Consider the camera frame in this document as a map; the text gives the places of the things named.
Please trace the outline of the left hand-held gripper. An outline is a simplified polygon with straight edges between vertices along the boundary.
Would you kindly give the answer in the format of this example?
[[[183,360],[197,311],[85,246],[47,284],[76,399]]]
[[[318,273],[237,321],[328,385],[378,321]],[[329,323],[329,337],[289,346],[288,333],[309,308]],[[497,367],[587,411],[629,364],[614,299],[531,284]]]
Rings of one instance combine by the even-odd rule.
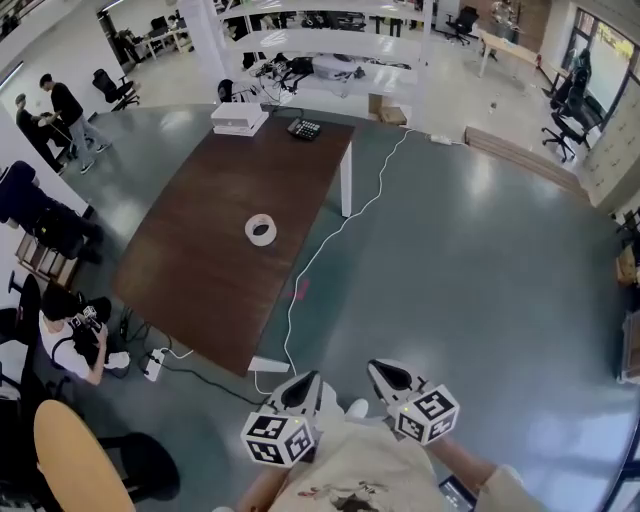
[[[319,434],[315,428],[321,405],[322,378],[318,371],[295,376],[266,396],[249,414],[240,438],[252,462],[293,468],[312,462]],[[292,406],[300,411],[286,411]]]

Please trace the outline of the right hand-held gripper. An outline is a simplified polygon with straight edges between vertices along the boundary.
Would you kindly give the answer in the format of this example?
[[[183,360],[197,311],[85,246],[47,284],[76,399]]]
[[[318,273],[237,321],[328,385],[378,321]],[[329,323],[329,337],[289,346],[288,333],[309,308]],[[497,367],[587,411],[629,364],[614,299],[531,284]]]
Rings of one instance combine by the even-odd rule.
[[[426,386],[426,380],[413,368],[392,359],[371,359],[368,376],[376,395],[387,405]],[[396,434],[428,445],[455,427],[459,403],[444,385],[439,385],[397,406],[392,416]]]

